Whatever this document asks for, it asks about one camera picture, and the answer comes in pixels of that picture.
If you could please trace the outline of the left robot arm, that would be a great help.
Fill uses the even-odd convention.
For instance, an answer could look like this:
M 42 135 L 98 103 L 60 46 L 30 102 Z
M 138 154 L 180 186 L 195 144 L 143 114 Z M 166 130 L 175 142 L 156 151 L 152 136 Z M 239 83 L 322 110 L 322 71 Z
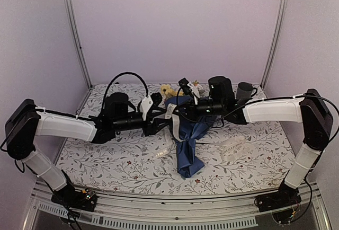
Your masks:
M 32 99 L 26 99 L 5 124 L 1 150 L 41 177 L 66 205 L 73 206 L 81 193 L 75 190 L 68 176 L 35 147 L 35 137 L 65 137 L 104 144 L 125 130 L 141 129 L 145 136 L 154 135 L 170 123 L 170 116 L 161 118 L 166 114 L 166 110 L 158 106 L 161 100 L 161 95 L 154 93 L 135 107 L 127 94 L 117 92 L 104 97 L 98 116 L 83 118 L 46 110 L 35 105 Z

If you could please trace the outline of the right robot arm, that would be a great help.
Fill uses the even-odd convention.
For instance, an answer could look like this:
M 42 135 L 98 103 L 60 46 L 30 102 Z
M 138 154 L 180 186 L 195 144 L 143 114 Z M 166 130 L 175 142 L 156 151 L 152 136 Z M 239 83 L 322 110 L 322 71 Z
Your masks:
M 230 79 L 224 76 L 208 80 L 207 98 L 200 96 L 198 88 L 185 78 L 180 80 L 179 85 L 185 95 L 192 97 L 183 106 L 184 117 L 191 121 L 202 122 L 203 117 L 219 116 L 221 120 L 237 125 L 271 121 L 302 125 L 304 137 L 301 147 L 278 190 L 258 196 L 257 200 L 262 205 L 276 203 L 284 207 L 299 198 L 299 186 L 313 171 L 333 139 L 334 118 L 326 98 L 316 89 L 308 89 L 294 96 L 255 99 L 257 89 L 252 84 L 240 82 L 236 91 L 232 91 Z

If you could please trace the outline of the blue wrapping paper sheet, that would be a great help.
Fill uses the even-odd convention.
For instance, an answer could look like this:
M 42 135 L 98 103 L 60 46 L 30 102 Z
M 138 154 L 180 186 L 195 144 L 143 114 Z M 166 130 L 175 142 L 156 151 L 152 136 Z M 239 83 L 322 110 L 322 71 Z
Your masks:
M 165 101 L 165 108 L 170 110 L 169 133 L 176 144 L 177 172 L 184 178 L 190 178 L 204 167 L 204 163 L 195 155 L 196 141 L 206 135 L 216 116 L 203 116 L 196 123 L 187 121 L 174 108 L 183 104 L 188 96 L 171 97 Z

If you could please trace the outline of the white fake flower stem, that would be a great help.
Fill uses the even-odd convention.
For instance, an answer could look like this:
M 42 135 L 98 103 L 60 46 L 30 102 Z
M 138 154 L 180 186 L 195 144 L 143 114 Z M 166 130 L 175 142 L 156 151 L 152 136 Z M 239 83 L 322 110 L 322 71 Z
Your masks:
M 204 89 L 204 87 L 203 87 L 197 80 L 195 80 L 195 81 L 193 82 L 193 85 L 194 85 L 194 87 L 198 90 L 199 97 L 203 97 L 204 94 L 205 94 L 205 89 Z

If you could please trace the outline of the clear plastic wrap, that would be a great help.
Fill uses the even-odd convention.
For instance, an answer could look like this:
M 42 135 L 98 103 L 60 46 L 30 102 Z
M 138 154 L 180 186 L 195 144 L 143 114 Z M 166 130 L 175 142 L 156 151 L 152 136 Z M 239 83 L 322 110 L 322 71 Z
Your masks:
M 154 151 L 152 158 L 159 158 L 169 154 L 171 150 L 179 147 L 178 143 L 183 148 L 190 149 L 189 152 L 183 155 L 187 158 L 192 157 L 195 154 L 195 146 L 191 144 L 197 144 L 197 140 L 202 138 L 209 129 L 209 126 L 203 123 L 181 121 L 177 111 L 174 110 L 175 106 L 174 104 L 169 104 L 167 107 L 165 120 L 169 121 L 170 126 L 164 129 L 166 143 L 163 148 Z M 248 154 L 251 150 L 244 136 L 235 136 L 219 142 L 203 141 L 202 143 L 216 147 L 221 159 L 227 162 L 235 161 Z

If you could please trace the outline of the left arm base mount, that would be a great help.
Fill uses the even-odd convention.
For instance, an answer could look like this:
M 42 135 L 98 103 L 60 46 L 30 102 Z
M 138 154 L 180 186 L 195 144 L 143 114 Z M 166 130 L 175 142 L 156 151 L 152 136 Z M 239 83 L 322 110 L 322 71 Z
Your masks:
M 51 201 L 67 208 L 93 212 L 97 204 L 97 195 L 91 191 L 62 189 L 53 193 Z

